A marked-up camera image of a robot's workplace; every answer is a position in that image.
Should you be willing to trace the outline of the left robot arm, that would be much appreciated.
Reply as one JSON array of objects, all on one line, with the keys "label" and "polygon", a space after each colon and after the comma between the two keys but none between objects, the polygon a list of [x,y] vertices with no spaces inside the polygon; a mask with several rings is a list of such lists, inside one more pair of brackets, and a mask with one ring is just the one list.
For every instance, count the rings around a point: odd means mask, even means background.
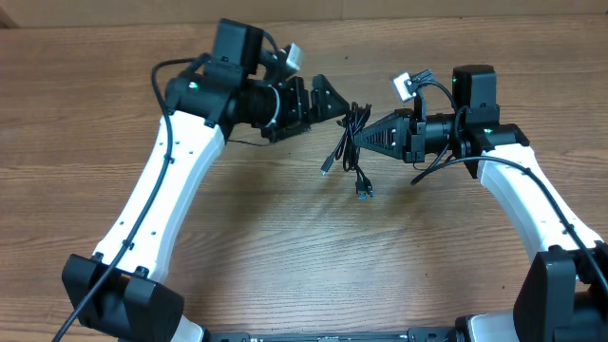
[{"label": "left robot arm", "polygon": [[62,280],[70,322],[122,341],[202,341],[167,288],[185,216],[238,124],[270,143],[344,115],[349,103],[322,75],[305,87],[297,45],[278,47],[267,31],[222,19],[211,52],[180,61],[156,87],[162,116],[149,159],[124,209],[91,256],[70,256]]}]

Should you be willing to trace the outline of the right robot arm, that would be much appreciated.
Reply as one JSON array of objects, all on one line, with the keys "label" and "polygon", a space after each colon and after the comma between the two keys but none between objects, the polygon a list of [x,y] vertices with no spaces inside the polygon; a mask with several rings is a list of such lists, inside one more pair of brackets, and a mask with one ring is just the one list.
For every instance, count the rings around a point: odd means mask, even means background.
[{"label": "right robot arm", "polygon": [[569,208],[513,123],[501,123],[493,66],[452,71],[453,113],[428,115],[428,70],[393,79],[397,109],[351,133],[352,145],[405,163],[435,160],[416,178],[462,163],[501,205],[530,268],[509,311],[459,317],[451,328],[408,330],[409,341],[604,341],[607,338],[607,243]]}]

